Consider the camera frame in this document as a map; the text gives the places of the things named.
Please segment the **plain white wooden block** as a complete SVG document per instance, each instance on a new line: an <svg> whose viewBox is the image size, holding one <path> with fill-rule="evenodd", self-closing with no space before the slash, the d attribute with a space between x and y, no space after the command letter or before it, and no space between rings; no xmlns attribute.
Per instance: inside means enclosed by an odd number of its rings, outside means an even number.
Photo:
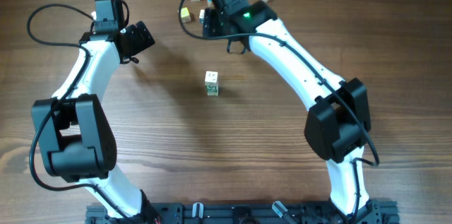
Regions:
<svg viewBox="0 0 452 224"><path fill-rule="evenodd" d="M205 85L209 87L218 86L218 72L217 71L207 71L205 76Z"/></svg>

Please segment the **white block green side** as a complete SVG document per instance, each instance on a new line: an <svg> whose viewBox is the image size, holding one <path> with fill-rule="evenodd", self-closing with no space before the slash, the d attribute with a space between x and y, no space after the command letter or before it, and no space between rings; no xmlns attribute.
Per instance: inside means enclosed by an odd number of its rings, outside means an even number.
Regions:
<svg viewBox="0 0 452 224"><path fill-rule="evenodd" d="M206 92L208 96L218 96L219 88L217 86L206 86Z"/></svg>

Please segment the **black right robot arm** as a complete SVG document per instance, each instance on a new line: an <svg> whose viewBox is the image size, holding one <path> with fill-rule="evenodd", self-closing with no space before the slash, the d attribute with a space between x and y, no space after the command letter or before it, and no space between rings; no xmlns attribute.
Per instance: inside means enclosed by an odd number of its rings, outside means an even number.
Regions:
<svg viewBox="0 0 452 224"><path fill-rule="evenodd" d="M362 166L379 164L369 136L364 84L357 78L346 81L315 60L262 1L232 11L207 8L203 37L242 42L246 51L266 61L296 92L308 112L304 137L327 164L331 203L347 223L358 223L359 212L369 200ZM365 146L375 156L373 161L364 159Z"/></svg>

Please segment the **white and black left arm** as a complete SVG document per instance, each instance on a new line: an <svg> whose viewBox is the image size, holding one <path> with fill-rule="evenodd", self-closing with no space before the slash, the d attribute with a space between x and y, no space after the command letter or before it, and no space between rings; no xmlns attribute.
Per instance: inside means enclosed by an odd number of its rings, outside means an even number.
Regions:
<svg viewBox="0 0 452 224"><path fill-rule="evenodd" d="M141 21L123 29L104 27L84 33L76 45L79 57L64 84L32 106L36 134L29 166L34 181L58 191L37 176L35 151L39 150L47 173L68 182L60 190L86 189L104 206L103 219L111 223L162 222L145 193L117 165L116 139L101 105L119 65L135 61L154 43Z"/></svg>

